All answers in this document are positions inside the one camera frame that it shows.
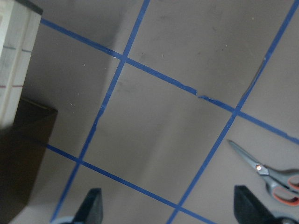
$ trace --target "gray floor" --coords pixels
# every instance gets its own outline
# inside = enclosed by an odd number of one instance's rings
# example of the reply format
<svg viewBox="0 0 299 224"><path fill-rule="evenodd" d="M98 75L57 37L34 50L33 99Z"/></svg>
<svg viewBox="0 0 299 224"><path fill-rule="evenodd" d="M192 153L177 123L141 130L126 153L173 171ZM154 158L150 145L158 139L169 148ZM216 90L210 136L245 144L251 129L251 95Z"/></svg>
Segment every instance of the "gray floor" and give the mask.
<svg viewBox="0 0 299 224"><path fill-rule="evenodd" d="M103 224L235 224L234 186L243 184L271 211L299 218L226 141L273 168L299 168L298 10L265 58L293 1L33 2L44 13L23 95L59 114L12 224L73 215L94 187Z"/></svg>

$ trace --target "blue grid line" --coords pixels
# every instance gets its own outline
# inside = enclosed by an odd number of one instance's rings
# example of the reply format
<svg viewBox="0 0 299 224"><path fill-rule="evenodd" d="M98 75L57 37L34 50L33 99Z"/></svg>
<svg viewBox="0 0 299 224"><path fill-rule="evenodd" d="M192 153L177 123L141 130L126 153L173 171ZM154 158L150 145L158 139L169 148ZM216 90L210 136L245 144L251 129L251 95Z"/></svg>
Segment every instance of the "blue grid line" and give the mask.
<svg viewBox="0 0 299 224"><path fill-rule="evenodd" d="M166 222L167 224L171 224L173 219L175 218L175 216L177 215L179 208L183 206L184 202L186 201L186 199L188 198L188 196L190 195L191 191L193 190L195 184L198 182L198 180L200 179L201 175L203 174L203 172L205 171L205 169L207 168L209 162L211 161L212 157L215 155L215 152L217 151L219 145L221 144L222 140L224 139L225 135L227 134L228 130L230 129L230 127L232 126L235 117L238 115L238 113L240 112L240 110L242 109L243 105L245 104L249 94L251 93L251 91L253 90L253 87L255 86L255 84L257 83L259 77L261 76L264 68L266 67L268 61L270 60L272 53L274 52L275 48L277 47L279 40L281 39L282 35L284 34L286 28L288 27L293 15L296 12L296 9L298 8L298 4L299 4L299 0L295 0L291 9L289 10L286 18L284 19L280 29L278 30L274 40L272 41L268 51L266 52L265 58L262 62L262 65L260 66L260 68L258 69L258 72L255 76L255 78L253 79L253 81L251 82L249 88L246 90L246 92L244 93L244 95L241 97L237 107L235 108L234 112L232 113L232 116L230 117L230 119L228 120L228 122L226 123L225 127L223 128L222 132L220 133L218 139L216 140L215 144L213 145L211 151L209 152L208 156L206 157L205 161L203 162L203 164L201 165L201 167L199 168L197 174L195 175L195 177L193 178L193 180L191 181L189 187L187 188L186 192L183 194L180 202L178 203L178 207L175 208L175 210L173 211L173 213L171 214L171 216L169 217L168 221Z"/></svg>
<svg viewBox="0 0 299 224"><path fill-rule="evenodd" d="M108 104L108 102L110 100L112 92L113 92L113 90L114 90L114 88L116 86L116 82L117 82L117 80L118 80L118 78L119 78L119 76L121 74L121 71L122 71L122 69L124 67L126 58L128 57L128 54L129 54L129 52L130 52L130 50L132 48L133 42L134 42L134 40L136 38L138 29L140 27L140 24L142 22L142 19L144 17L144 14L145 14L145 12L147 10L147 7L148 7L149 3L150 3L150 0L144 0L144 2L142 4L142 7L141 7L141 9L139 11L139 14L138 14L138 17L137 17L136 22L135 22L135 24L133 26L133 29L132 29L132 32L131 32L130 37L128 39L128 42L126 44L126 47L124 49L124 52L123 52L123 54L121 56L121 60L120 60L120 62L118 64L118 66L117 66L117 69L116 69L116 72L114 74L114 77L113 77L113 79L112 79L112 81L110 83L110 86L109 86L108 91L107 91L107 93L105 95L105 98L104 98L103 103L102 103L102 105L100 107L100 110L99 110L99 112L98 112L98 114L97 114L97 116L96 116L96 118L94 120L93 126L92 126L92 128L91 128L91 130L90 130L90 132L89 132L89 134L87 136L87 139L86 139L86 141L84 143L84 146L83 146L83 148L81 150L81 153L80 153L80 156L79 156L79 161L80 162L83 160L84 155L86 154L86 152L88 150L88 146L89 146L89 144L90 144L90 142L91 142L91 140L92 140L92 138L94 136L94 133L96 131L99 119L103 115L103 113L104 113L104 111L106 109L106 106L107 106L107 104ZM68 31L66 29L64 29L63 32L66 32L68 35L73 35L73 33L70 33L70 31ZM81 36L75 36L74 38L80 38L80 39L82 39L83 37L81 37ZM59 213L59 211L60 211L60 209L62 207L62 204L63 204L63 202L64 202L64 200L65 200L65 198L66 198L66 196L67 196L67 194L68 194L68 192L69 192L69 190L71 188L71 184L73 183L73 181L75 179L75 176L76 176L76 174L78 172L79 166L81 164L80 162L76 163L76 165L75 165L75 167L74 167L74 169L73 169L73 171L72 171L72 173L71 173L71 175L70 175L70 177L69 177L69 179L67 181L67 184L66 184L66 186L65 186L65 188L64 188L64 190L62 192L62 195L61 195L61 197L59 199L58 205L56 206L56 208L54 210L54 213L53 213L53 215L51 217L51 220L50 220L51 222L54 219L56 219L56 217L57 217L57 215L58 215L58 213Z"/></svg>
<svg viewBox="0 0 299 224"><path fill-rule="evenodd" d="M124 179L122 179L122 178L120 178L120 177L118 177L116 175L113 175L113 174L111 174L111 173L109 173L109 172L107 172L107 171L105 171L105 170L103 170L103 169L101 169L101 168L99 168L97 166L94 166L94 165L92 165L92 164L90 164L88 162L79 160L78 158L74 157L73 155L71 155L71 154L69 154L69 153L67 153L65 151L62 151L62 150L60 150L60 149L58 149L58 148L56 148L54 146L51 146L49 144L43 144L43 143L40 143L40 144L46 145L46 147L49 150L51 150L52 152L54 152L54 153L57 153L57 154L65 157L65 158L70 159L72 161L75 161L77 163L80 163L81 165L85 166L86 168L92 169L92 170L94 170L97 173L100 173L100 174L102 174L102 175L104 175L104 176L106 176L108 178L111 178L111 179L113 179L113 180L115 180L115 181L117 181L117 182L119 182L121 184L124 184L127 187L130 187L130 188L132 188L132 189L134 189L134 190L136 190L136 191L138 191L138 192L140 192L142 194L145 194L145 195L147 195L147 196L149 196L149 197L151 197L151 198L153 198L153 199L155 199L157 201L160 201L160 202L162 202L162 203L164 203L164 204L166 204L166 205L168 205L168 206L170 206L172 208L175 208L177 206L175 203L173 203L173 202L171 202L171 201L169 201L169 200L167 200L167 199L165 199L163 197L160 197L160 196L158 196L158 195L156 195L156 194L154 194L154 193L152 193L152 192L150 192L150 191L148 191L146 189L143 189L143 188L141 188L141 187L139 187L139 186L137 186L137 185L135 185L135 184L133 184L133 183L131 183L129 181L126 181L126 180L124 180ZM209 220L209 219L207 219L207 218L205 218L205 217L203 217L203 216L201 216L199 214L196 214L196 213L194 213L194 212L192 212L192 211L190 211L188 209L181 208L180 210L183 213L185 213L187 215L190 215L190 216L192 216L192 217L194 217L194 218L196 218L196 219L198 219L200 221L206 222L208 224L215 224L211 220Z"/></svg>
<svg viewBox="0 0 299 224"><path fill-rule="evenodd" d="M50 21L48 21L46 19L42 19L42 24L44 24L44 25L46 25L46 26L48 26L50 28L53 28L56 31L61 32L61 33L65 34L65 35L67 35L69 37L72 37L72 38L74 38L74 39L76 39L76 40L78 40L78 41L80 41L82 43L85 43L85 44L87 44L87 45L89 45L91 47L94 47L94 48L96 48L96 49L98 49L98 50L100 50L100 51L102 51L104 53L107 53L107 54L109 54L111 56L114 56L114 57L116 57L118 59L121 59L121 57L122 57L121 54L119 54L119 53L117 53L117 52L115 52L113 50L110 50L110 49L108 49L106 47L103 47L102 45L100 45L98 43L95 43L95 42L93 42L93 41L91 41L91 40L89 40L89 39L87 39L85 37L82 37L82 36L76 34L76 33L73 33L73 32L71 32L71 31L69 31L69 30L67 30L67 29L65 29L63 27L60 27L60 26L58 26L58 25L56 25L56 24L54 24L54 23L52 23L52 22L50 22ZM192 95L197 95L197 90L196 89L194 89L194 88L192 88L190 86L184 85L181 82L179 82L179 81L177 81L177 80L175 80L175 79L173 79L173 78L171 78L171 77L169 77L169 76L167 76L165 74L162 74L161 72L158 72L158 71L156 71L156 70L154 70L154 69L152 69L152 68L150 68L150 67L148 67L146 65L143 65L143 64L141 64L139 62L134 61L133 59L127 58L126 59L126 63L128 63L128 64L130 64L130 65L132 65L132 66L134 66L134 67L136 67L136 68L138 68L140 70L143 70L143 71L149 73L150 75L153 75L153 76L155 76L155 77L157 77L157 78L159 78L161 80L164 80L164 81L166 81L166 82L168 82L168 83L170 83L170 84L172 84L172 85L174 85L174 86L176 86L176 87L178 87L178 88L180 88L182 90L185 90L185 91L191 93ZM198 98L203 99L203 100L205 100L205 101L207 101L209 103L212 103L212 104L214 104L214 105L216 105L216 106L218 106L218 107L220 107L222 109L225 109L225 110L227 110L229 112L233 112L234 111L233 107L231 107L231 106L229 106L229 105L227 105L227 104L225 104L225 103L223 103L223 102L221 102L219 100L212 99L212 98L209 98L207 96L198 96ZM248 115L246 113L243 113L243 112L240 112L238 114L238 116L240 116L242 118L245 118L246 120L248 120L248 121L250 121L250 122L252 122L252 123L254 123L256 125L259 125L260 127L263 127L265 129L267 129L268 131L273 132L273 133L275 133L275 134L277 134L277 135L279 135L279 136L281 136L281 137L283 137L283 138L285 138L287 140L290 140L290 141L292 141L292 142L294 142L294 143L296 143L296 144L299 145L299 139L297 139L295 137L292 137L292 136L289 136L287 133L285 133L285 132L283 132L283 131L281 131L281 130L279 130L279 129L277 129L277 128L269 125L269 124L266 124L263 121L260 121L260 120L254 118L254 117L251 117L250 115Z"/></svg>

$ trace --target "scissors blade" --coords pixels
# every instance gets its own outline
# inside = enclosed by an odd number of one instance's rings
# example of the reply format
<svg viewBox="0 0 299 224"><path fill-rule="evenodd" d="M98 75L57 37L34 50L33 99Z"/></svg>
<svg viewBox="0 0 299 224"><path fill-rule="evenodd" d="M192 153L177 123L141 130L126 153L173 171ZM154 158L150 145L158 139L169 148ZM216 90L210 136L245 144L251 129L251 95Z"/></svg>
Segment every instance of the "scissors blade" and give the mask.
<svg viewBox="0 0 299 224"><path fill-rule="evenodd" d="M259 174L259 175L269 175L269 171L264 167L256 158L246 152L239 145L231 140L228 140L231 147Z"/></svg>

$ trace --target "scissors handle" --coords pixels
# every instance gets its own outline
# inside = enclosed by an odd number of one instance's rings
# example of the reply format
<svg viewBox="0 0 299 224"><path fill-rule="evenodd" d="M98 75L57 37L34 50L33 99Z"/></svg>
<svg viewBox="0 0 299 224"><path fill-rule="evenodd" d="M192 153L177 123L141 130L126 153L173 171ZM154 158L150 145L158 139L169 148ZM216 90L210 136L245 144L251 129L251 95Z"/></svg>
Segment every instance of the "scissors handle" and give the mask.
<svg viewBox="0 0 299 224"><path fill-rule="evenodd" d="M291 190L299 191L299 171L282 173L267 167L269 176L289 187Z"/></svg>
<svg viewBox="0 0 299 224"><path fill-rule="evenodd" d="M298 194L295 194L285 188L283 185L275 181L270 175L261 175L261 177L266 181L267 191L274 199L289 206L299 205Z"/></svg>

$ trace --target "scissors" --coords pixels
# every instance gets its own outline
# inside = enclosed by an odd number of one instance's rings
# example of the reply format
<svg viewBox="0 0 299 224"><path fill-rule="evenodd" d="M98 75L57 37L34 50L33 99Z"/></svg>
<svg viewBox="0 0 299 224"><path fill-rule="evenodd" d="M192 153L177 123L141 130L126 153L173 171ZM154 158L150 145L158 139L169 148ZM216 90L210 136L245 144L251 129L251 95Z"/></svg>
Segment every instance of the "scissors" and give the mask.
<svg viewBox="0 0 299 224"><path fill-rule="evenodd" d="M266 182L268 193L279 202L289 205L299 205L299 171L279 172L262 165L256 158L242 149L239 145L228 140L232 148L260 175Z"/></svg>

